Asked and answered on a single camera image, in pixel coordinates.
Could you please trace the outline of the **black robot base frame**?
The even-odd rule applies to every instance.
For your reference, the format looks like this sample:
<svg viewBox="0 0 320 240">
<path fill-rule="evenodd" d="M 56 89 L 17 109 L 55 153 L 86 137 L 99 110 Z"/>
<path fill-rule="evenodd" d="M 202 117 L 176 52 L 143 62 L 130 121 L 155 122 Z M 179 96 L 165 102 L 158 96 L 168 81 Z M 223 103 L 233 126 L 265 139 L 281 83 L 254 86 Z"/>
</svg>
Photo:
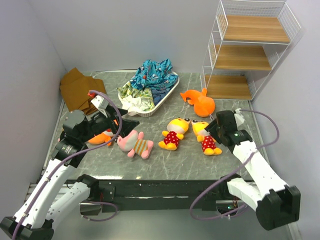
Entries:
<svg viewBox="0 0 320 240">
<path fill-rule="evenodd" d="M 74 189 L 78 182 L 89 187 L 89 201 L 97 204 L 113 203 L 121 211 L 188 209 L 214 183 L 212 180 L 107 180 L 84 174 L 77 180 L 67 180 L 66 183 L 71 185 L 63 185 L 53 198 L 54 201 Z M 256 209 L 262 195 L 253 181 L 245 181 L 235 175 L 209 190 L 195 203 L 194 208 L 215 211 L 218 201 L 235 199 Z"/>
</svg>

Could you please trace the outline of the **pink pig plush striped shirt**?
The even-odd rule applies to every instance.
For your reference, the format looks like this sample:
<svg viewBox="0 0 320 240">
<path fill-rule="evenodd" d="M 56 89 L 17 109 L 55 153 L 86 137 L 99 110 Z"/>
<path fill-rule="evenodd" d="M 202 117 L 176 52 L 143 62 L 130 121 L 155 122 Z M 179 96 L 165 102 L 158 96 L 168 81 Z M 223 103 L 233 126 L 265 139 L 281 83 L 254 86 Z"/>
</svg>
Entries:
<svg viewBox="0 0 320 240">
<path fill-rule="evenodd" d="M 126 137 L 118 136 L 117 145 L 123 152 L 127 152 L 129 158 L 139 155 L 142 159 L 148 159 L 154 147 L 154 142 L 144 139 L 144 133 L 132 130 Z"/>
</svg>

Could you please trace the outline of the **orange fox plush toy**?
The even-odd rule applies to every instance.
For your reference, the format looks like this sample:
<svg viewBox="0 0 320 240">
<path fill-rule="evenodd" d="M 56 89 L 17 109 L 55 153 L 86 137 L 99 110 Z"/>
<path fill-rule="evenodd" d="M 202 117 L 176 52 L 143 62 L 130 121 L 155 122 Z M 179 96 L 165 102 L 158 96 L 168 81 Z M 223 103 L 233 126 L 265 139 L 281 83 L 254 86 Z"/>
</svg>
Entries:
<svg viewBox="0 0 320 240">
<path fill-rule="evenodd" d="M 91 145 L 101 145 L 110 141 L 113 136 L 113 132 L 110 129 L 107 129 L 106 131 L 95 135 L 93 138 L 88 140 L 88 143 L 90 143 Z"/>
</svg>

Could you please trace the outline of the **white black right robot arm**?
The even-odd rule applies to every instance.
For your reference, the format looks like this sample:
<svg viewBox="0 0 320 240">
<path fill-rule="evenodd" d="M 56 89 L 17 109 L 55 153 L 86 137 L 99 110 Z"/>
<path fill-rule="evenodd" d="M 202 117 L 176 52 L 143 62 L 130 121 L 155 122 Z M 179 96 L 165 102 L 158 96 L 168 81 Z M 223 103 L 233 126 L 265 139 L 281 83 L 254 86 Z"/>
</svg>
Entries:
<svg viewBox="0 0 320 240">
<path fill-rule="evenodd" d="M 224 176 L 225 183 L 219 186 L 219 195 L 226 200 L 233 196 L 242 200 L 255 211 L 258 222 L 268 231 L 298 221 L 301 192 L 281 179 L 250 134 L 238 129 L 241 112 L 241 109 L 218 111 L 215 120 L 206 127 L 218 143 L 229 148 L 253 180 L 248 183 L 235 173 Z"/>
</svg>

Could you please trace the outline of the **yellow plush red dotted dress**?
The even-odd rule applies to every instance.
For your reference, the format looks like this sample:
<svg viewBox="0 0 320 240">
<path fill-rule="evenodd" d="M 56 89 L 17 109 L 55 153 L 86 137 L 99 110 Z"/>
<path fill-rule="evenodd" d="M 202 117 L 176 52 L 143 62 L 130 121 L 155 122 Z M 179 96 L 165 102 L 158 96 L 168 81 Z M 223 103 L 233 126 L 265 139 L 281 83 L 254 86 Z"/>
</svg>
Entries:
<svg viewBox="0 0 320 240">
<path fill-rule="evenodd" d="M 167 130 L 162 131 L 164 139 L 158 143 L 158 146 L 165 150 L 175 151 L 180 140 L 184 139 L 189 130 L 191 120 L 189 118 L 175 118 L 167 125 Z"/>
</svg>

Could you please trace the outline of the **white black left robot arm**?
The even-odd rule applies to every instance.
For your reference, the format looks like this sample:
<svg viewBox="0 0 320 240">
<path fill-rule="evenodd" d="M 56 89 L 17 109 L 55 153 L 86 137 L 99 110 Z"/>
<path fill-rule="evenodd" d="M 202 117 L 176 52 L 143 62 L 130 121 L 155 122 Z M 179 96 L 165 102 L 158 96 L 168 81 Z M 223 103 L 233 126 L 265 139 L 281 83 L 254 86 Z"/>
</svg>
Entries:
<svg viewBox="0 0 320 240">
<path fill-rule="evenodd" d="M 112 139 L 126 137 L 139 121 L 124 119 L 127 110 L 107 106 L 87 118 L 81 110 L 74 110 L 62 126 L 45 173 L 23 206 L 14 216 L 4 217 L 0 228 L 12 240 L 50 240 L 54 229 L 73 208 L 83 201 L 99 204 L 102 193 L 99 180 L 83 174 L 59 200 L 56 196 L 70 174 L 79 166 L 90 148 L 86 142 L 110 129 Z"/>
</svg>

